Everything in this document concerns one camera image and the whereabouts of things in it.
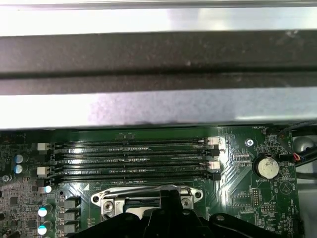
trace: metal bracket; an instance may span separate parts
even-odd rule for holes
[[[91,196],[91,202],[100,206],[102,219],[107,220],[108,218],[124,213],[126,201],[159,200],[159,196],[151,196],[151,193],[159,192],[161,190],[178,190],[183,208],[186,209],[194,209],[194,203],[200,201],[204,196],[202,190],[193,187],[166,184],[161,186],[112,187],[93,194]],[[133,196],[138,193],[148,194],[149,196]],[[140,207],[133,209],[133,211],[130,210],[129,212],[142,218],[145,210],[156,208],[159,207]]]

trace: motherboard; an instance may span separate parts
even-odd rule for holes
[[[180,191],[184,208],[300,234],[294,164],[272,126],[56,129],[0,133],[1,237],[70,237]],[[291,147],[291,134],[284,138]]]

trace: dimm slot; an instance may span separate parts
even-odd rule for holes
[[[105,179],[148,179],[148,178],[177,178],[177,177],[206,177],[208,172],[204,171],[186,171],[171,173],[147,173],[147,174],[124,174],[124,175],[89,175],[89,176],[52,176],[50,179],[58,181],[75,181],[75,180],[105,180]]]
[[[204,149],[186,149],[186,150],[146,150],[146,151],[111,151],[111,152],[91,152],[91,153],[76,153],[76,154],[71,154],[71,153],[63,153],[62,157],[89,157],[89,156],[148,156],[148,155],[178,155],[178,154],[200,154],[202,155],[207,155],[208,150]]]
[[[202,145],[197,145],[197,148],[204,148]],[[71,153],[71,154],[78,154],[78,153],[94,153],[94,152],[117,152],[117,151],[165,151],[170,149],[192,149],[193,146],[90,146],[90,147],[78,147],[78,148],[63,148],[63,149],[55,149],[54,154],[60,153]]]
[[[126,163],[100,163],[100,164],[63,164],[59,169],[81,169],[81,168],[116,168],[116,167],[151,167],[151,166],[177,166],[177,165],[199,165],[207,160],[172,160],[172,161],[136,161]]]
[[[64,169],[57,172],[55,176],[86,176],[86,175],[130,175],[130,174],[147,174],[147,173],[171,173],[171,172],[190,172],[205,170],[206,167],[190,166],[165,166],[165,167],[134,167],[134,168],[95,168],[88,169]]]
[[[55,143],[55,148],[64,147],[82,147],[82,146],[100,146],[100,145],[173,145],[173,144],[191,144],[204,143],[204,138],[189,138],[189,139],[166,139],[166,140],[111,140],[111,141],[74,141],[65,143]]]
[[[153,185],[156,184],[163,184],[163,183],[180,183],[183,184],[185,182],[192,182],[195,179],[203,179],[201,176],[189,176],[189,177],[177,177],[177,178],[161,178],[158,182],[156,178],[135,178],[135,179],[100,179],[100,178],[76,178],[76,179],[70,179],[65,180],[66,183],[70,182],[102,182],[103,184],[107,185],[138,185],[138,184],[144,184],[144,183],[151,183]]]
[[[117,162],[137,162],[137,161],[151,161],[151,160],[186,160],[186,159],[207,159],[209,156],[202,156],[201,154],[162,154],[162,155],[141,155],[141,156],[87,156],[87,157],[77,157],[77,156],[67,156],[62,157],[60,155],[55,155],[55,160],[61,163],[73,164],[73,161],[80,161],[80,164],[84,163],[117,163]]]

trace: cable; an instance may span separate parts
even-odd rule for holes
[[[281,146],[283,146],[283,148],[290,154],[293,154],[295,161],[300,162],[305,160],[304,157],[300,156],[299,154],[297,154],[293,149],[291,149],[288,146],[288,143],[285,142],[284,138],[286,133],[291,132],[294,129],[300,128],[300,127],[304,127],[304,126],[308,126],[308,125],[313,125],[313,124],[317,124],[317,120],[310,120],[310,121],[303,121],[300,123],[296,123],[293,124],[289,127],[284,128],[283,130],[281,130],[279,132],[279,134],[277,135],[277,141],[281,144]]]
[[[310,173],[310,174],[296,173],[296,178],[317,180],[317,174],[316,173]]]

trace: green circuit board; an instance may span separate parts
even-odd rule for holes
[[[279,172],[272,179],[259,177],[253,169],[259,156],[287,153],[276,132],[264,125],[2,132],[0,235],[20,231],[24,238],[67,237],[67,201],[73,202],[69,208],[76,218],[70,223],[79,232],[102,220],[101,208],[91,203],[93,194],[115,186],[168,183],[201,189],[204,197],[194,208],[205,219],[228,213],[285,237],[298,237],[294,164],[276,159]],[[201,143],[206,138],[212,143]],[[291,146],[291,135],[285,139]],[[19,171],[17,155],[24,157]],[[204,168],[206,161],[219,162],[220,169]],[[48,169],[47,174],[39,176],[38,168]],[[220,173],[220,179],[212,179]],[[45,191],[48,184],[50,192]],[[39,217],[45,204],[53,210]],[[45,221],[53,226],[41,236],[38,227]]]

